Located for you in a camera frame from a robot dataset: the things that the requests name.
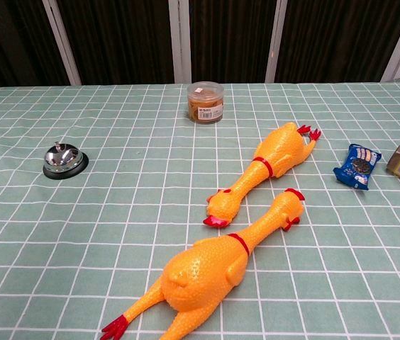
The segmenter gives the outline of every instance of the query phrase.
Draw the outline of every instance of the rubber chicken body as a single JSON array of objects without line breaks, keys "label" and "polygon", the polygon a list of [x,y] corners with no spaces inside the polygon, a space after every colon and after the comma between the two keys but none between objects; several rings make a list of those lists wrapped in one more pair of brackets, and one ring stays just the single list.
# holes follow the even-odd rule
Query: rubber chicken body
[{"label": "rubber chicken body", "polygon": [[228,189],[206,199],[208,217],[206,225],[223,228],[230,224],[238,214],[243,198],[258,184],[267,178],[279,178],[306,160],[315,147],[321,132],[310,132],[310,143],[304,144],[302,134],[310,132],[310,126],[298,128],[295,123],[287,123],[272,131],[263,140],[254,153],[254,159],[243,175]]},{"label": "rubber chicken body", "polygon": [[237,232],[197,241],[173,257],[151,288],[119,318],[102,331],[101,340],[118,340],[139,314],[166,300],[178,311],[162,340],[177,340],[208,319],[222,299],[240,284],[252,250],[269,234],[288,230],[299,222],[304,200],[294,189],[286,189],[268,212],[251,226]]}]

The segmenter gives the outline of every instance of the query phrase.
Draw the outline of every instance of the cookie package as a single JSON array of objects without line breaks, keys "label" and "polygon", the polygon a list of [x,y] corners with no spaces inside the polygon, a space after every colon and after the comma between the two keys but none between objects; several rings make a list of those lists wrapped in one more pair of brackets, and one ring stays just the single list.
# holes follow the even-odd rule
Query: cookie package
[{"label": "cookie package", "polygon": [[378,152],[362,145],[351,144],[348,147],[348,157],[340,168],[334,168],[335,177],[347,186],[356,189],[369,190],[370,174],[375,164],[382,158]]}]

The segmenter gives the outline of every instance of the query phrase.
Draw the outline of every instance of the table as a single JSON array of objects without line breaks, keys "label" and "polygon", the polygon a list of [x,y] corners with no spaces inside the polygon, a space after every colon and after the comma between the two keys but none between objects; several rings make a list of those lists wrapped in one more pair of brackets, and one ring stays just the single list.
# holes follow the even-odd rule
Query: table
[{"label": "table", "polygon": [[[242,284],[189,339],[400,338],[400,80],[228,84],[224,118],[195,125],[186,86],[0,89],[0,339],[98,339],[173,255],[266,211],[285,188],[306,196],[301,224],[268,237]],[[202,225],[205,198],[231,185],[259,141],[286,121],[323,135],[306,162],[266,181],[228,229]],[[64,181],[42,174],[54,142],[90,158]],[[382,153],[368,192],[338,183],[348,145]],[[124,339],[158,339],[160,304]]]}]

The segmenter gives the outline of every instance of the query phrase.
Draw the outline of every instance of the black curtain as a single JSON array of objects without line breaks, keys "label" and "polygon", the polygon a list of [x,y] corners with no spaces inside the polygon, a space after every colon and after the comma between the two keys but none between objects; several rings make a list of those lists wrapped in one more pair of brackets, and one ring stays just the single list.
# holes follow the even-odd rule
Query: black curtain
[{"label": "black curtain", "polygon": [[0,0],[0,86],[68,84],[43,3]]},{"label": "black curtain", "polygon": [[276,82],[380,81],[400,0],[288,0]]},{"label": "black curtain", "polygon": [[58,0],[83,84],[172,83],[167,0]]},{"label": "black curtain", "polygon": [[189,0],[192,81],[264,82],[276,0]]}]

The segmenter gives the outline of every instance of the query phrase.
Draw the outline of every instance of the plaid tablecloth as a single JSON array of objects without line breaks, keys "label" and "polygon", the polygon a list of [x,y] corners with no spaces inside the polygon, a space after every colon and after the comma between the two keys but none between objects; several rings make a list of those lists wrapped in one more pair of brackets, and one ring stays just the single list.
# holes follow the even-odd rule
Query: plaid tablecloth
[{"label": "plaid tablecloth", "polygon": [[[98,339],[193,242],[261,216],[287,187],[301,224],[250,257],[244,281],[189,339],[400,338],[400,81],[229,84],[221,122],[187,118],[186,86],[0,89],[0,339]],[[262,138],[287,121],[323,135],[306,162],[266,181],[223,231],[205,198],[231,185]],[[78,176],[42,174],[54,142],[90,158]],[[368,192],[332,169],[350,143],[383,154]],[[175,312],[157,305],[124,339],[158,339]]]}]

